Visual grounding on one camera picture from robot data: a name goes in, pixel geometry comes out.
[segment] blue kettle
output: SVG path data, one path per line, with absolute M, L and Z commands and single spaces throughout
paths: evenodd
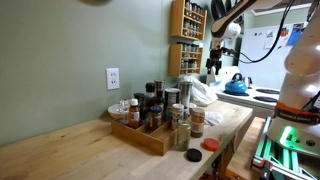
M 228 94 L 245 94 L 248 86 L 243 82 L 242 75 L 236 73 L 233 75 L 232 80 L 225 85 L 225 92 Z

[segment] red lid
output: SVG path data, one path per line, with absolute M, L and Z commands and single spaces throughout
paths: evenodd
M 206 138 L 203 141 L 203 147 L 208 151 L 217 151 L 219 149 L 219 141 L 212 138 Z

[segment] green light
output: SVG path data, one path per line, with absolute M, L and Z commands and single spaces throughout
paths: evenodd
M 284 131 L 283 131 L 281 138 L 280 138 L 281 144 L 283 144 L 283 145 L 286 144 L 287 137 L 292 131 L 293 131 L 293 128 L 291 126 L 287 126 L 284 128 Z

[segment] spice rack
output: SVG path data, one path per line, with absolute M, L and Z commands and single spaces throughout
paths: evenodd
M 198 10 L 187 8 L 185 1 L 174 0 L 172 3 L 170 34 L 194 41 L 203 40 L 207 10 L 203 9 L 201 13 Z
M 164 122 L 153 132 L 147 131 L 147 125 L 132 129 L 120 123 L 120 119 L 111 121 L 112 132 L 135 142 L 161 156 L 172 148 L 176 141 L 177 130 L 171 129 L 171 121 Z
M 169 59 L 169 75 L 182 76 L 188 74 L 200 74 L 202 48 L 198 51 L 189 51 L 183 48 L 183 44 L 171 44 Z M 190 62 L 195 62 L 196 67 L 190 66 Z

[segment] wooden tray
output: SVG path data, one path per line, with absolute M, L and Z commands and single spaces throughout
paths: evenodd
M 163 123 L 158 129 L 149 133 L 146 131 L 146 125 L 138 129 L 132 129 L 119 122 L 120 119 L 111 121 L 111 129 L 130 141 L 133 141 L 161 156 L 175 144 L 177 130 L 171 129 L 171 121 Z

